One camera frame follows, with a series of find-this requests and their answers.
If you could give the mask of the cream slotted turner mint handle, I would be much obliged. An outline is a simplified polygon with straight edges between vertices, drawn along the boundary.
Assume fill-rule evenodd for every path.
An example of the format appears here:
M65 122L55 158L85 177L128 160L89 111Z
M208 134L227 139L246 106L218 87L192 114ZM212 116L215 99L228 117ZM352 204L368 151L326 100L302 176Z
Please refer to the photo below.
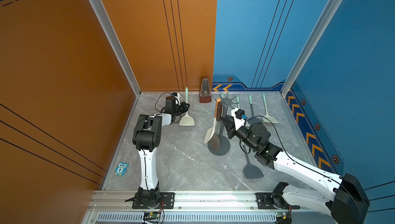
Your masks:
M186 94L186 104L188 104L188 87L185 88L185 94ZM186 112L185 115L180 120L181 126L193 126L194 124L195 124L194 119L188 114L188 112Z

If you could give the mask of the grey kitchen utensil rack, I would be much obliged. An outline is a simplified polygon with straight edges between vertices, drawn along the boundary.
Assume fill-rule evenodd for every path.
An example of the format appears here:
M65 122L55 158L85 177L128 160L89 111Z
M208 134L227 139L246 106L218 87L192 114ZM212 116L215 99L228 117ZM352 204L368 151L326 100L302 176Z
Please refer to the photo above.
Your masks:
M222 117L225 118L228 112L228 109L234 109L235 107L237 107L238 101L237 101L237 96L233 96L233 97L229 97L229 94L224 94L221 93L221 99L222 99L222 103L223 103L223 111L222 111ZM209 142L208 143L208 149L209 151L216 155L216 156L224 156L226 155L229 150L230 150L230 141L227 138L227 136L225 135L226 133L226 129L224 127L224 124L222 121L219 122L219 132L217 133L219 140L220 140L220 146L218 148L218 150L216 150L212 143Z

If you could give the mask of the grey turner mint handle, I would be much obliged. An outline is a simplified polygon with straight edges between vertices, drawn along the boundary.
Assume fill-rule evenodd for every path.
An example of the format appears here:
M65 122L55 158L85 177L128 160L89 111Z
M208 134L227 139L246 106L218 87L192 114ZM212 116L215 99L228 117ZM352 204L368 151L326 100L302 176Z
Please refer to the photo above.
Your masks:
M257 117L255 116L255 114L254 114L253 101L252 101L252 96L251 96L251 94L249 94L249 103L250 103L251 116L250 116L250 118L248 119L248 123L249 123L250 125L253 125L253 124L260 124L260 123L261 123L261 120L260 120L259 118L257 118Z

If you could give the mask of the cream spatula mint handle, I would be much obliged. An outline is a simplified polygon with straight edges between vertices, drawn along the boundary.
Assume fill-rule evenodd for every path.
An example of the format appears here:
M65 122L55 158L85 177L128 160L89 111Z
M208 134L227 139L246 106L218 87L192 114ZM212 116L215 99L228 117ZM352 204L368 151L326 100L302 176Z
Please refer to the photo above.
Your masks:
M267 100L266 100L266 96L264 93L262 94L262 98L263 98L263 103L264 103L264 107L265 107L265 116L262 118L262 120L265 123L278 124L278 121L274 117L270 116L270 114L268 112Z

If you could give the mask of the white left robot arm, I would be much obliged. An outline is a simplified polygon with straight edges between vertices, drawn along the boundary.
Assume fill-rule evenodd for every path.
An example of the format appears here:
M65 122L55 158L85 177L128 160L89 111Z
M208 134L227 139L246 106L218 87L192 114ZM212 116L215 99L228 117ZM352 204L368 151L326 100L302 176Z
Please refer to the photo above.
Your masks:
M133 144L141 162L141 184L134 197L138 206L155 209L161 205L156 154L161 140L161 128L175 123L176 117L188 111L190 105L180 101L176 92L166 97L165 107L157 114L141 114L133 133Z

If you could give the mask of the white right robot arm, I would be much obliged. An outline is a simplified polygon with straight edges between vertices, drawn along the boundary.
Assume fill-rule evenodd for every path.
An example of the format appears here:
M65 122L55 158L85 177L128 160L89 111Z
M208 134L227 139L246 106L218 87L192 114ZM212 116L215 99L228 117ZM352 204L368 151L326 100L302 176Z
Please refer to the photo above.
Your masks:
M272 192L273 205L283 209L300 206L331 216L338 224L362 224L370 201L357 177L319 169L291 156L283 147L269 141L270 132L262 123L246 128L244 114L221 118L228 138L237 137L257 161L309 185L312 190L297 190L280 182Z

